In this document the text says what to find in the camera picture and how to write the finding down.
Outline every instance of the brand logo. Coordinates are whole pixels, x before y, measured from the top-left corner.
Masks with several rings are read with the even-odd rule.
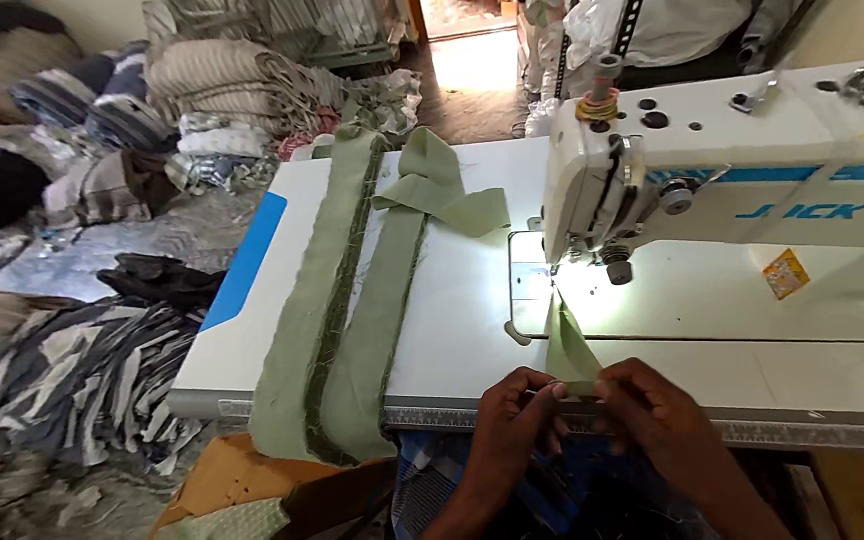
[[[774,204],[762,204],[758,210],[752,213],[738,213],[735,217],[755,218],[765,217],[774,209]],[[796,204],[782,216],[794,217],[796,219],[852,219],[858,211],[864,209],[864,204]]]

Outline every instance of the hand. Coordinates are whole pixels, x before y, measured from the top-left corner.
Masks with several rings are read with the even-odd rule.
[[[599,372],[599,429],[637,443],[669,485],[696,504],[729,540],[791,539],[756,493],[702,408],[638,358]]]
[[[423,539],[477,538],[508,502],[537,446],[562,451],[569,428],[558,405],[567,391],[552,381],[550,374],[519,367],[486,390],[462,480]]]

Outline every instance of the green fabric strip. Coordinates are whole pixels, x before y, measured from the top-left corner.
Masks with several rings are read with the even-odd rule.
[[[418,128],[402,149],[399,180],[372,198],[378,209],[406,206],[432,215],[475,239],[510,227],[509,208],[501,187],[466,195],[459,157],[435,133]]]
[[[317,382],[324,386],[321,369],[313,376],[317,366],[328,362],[324,337],[330,338],[335,321],[346,317],[380,141],[378,133],[367,129],[342,126],[336,132],[325,197],[252,397],[248,430],[255,448],[266,456],[317,460],[306,439],[307,395],[316,394]]]
[[[418,210],[396,206],[386,213],[359,303],[325,384],[322,427],[355,460],[396,455],[379,421],[425,229],[426,215]]]
[[[380,422],[426,215],[473,237],[509,226],[502,189],[466,195],[458,156],[426,128],[416,129],[402,149],[398,173],[395,184],[372,198],[377,209],[389,211],[319,410],[328,439],[360,461],[396,454]]]
[[[559,289],[552,288],[549,306],[549,348],[545,356],[545,371],[560,381],[594,383],[602,365],[589,348],[579,323]],[[586,388],[576,385],[576,390]]]

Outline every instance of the blue striped cloth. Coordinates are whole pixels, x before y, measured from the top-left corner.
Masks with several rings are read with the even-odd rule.
[[[66,69],[50,69],[14,85],[19,109],[39,123],[85,126],[90,138],[112,148],[170,150],[170,128],[146,101],[145,40],[119,51],[89,55]]]
[[[472,448],[472,436],[411,430],[399,431],[397,436],[401,448],[391,503],[392,528],[397,540],[418,540],[462,480]],[[619,485],[629,486],[630,491],[638,493],[643,501],[664,510],[661,519],[667,518],[675,523],[681,537],[719,538],[691,503],[668,491],[666,481],[641,453],[612,455],[609,441],[602,437],[568,438],[562,443],[562,456],[554,460],[537,455],[533,457],[512,495],[549,533],[569,534],[580,511],[586,516],[586,499],[597,501],[603,496],[595,489],[596,485],[605,484],[598,479],[607,477]],[[647,508],[641,511],[659,513],[659,510]],[[595,515],[588,517],[594,522],[598,518]],[[587,538],[595,538],[594,529],[588,531],[591,535]],[[571,533],[584,535],[583,531],[573,530]]]

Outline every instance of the cardboard box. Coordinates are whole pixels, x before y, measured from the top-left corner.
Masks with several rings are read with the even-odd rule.
[[[282,498],[282,509],[291,518],[274,540],[307,538],[365,515],[395,487],[396,470],[394,459],[355,469],[273,459],[253,447],[248,433],[216,437],[158,516],[149,539],[186,517],[273,497]]]

